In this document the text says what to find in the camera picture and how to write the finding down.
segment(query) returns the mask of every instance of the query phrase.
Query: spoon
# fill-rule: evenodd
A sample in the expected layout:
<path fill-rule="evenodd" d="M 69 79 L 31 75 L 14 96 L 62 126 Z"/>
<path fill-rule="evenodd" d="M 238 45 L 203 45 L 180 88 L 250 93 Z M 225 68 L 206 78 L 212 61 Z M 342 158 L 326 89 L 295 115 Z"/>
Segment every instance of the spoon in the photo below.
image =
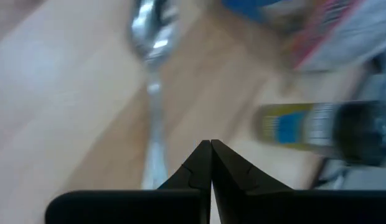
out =
<path fill-rule="evenodd" d="M 177 40 L 177 7 L 172 0 L 135 0 L 131 41 L 147 70 L 150 131 L 142 188 L 156 189 L 167 180 L 162 123 L 160 66 Z"/>

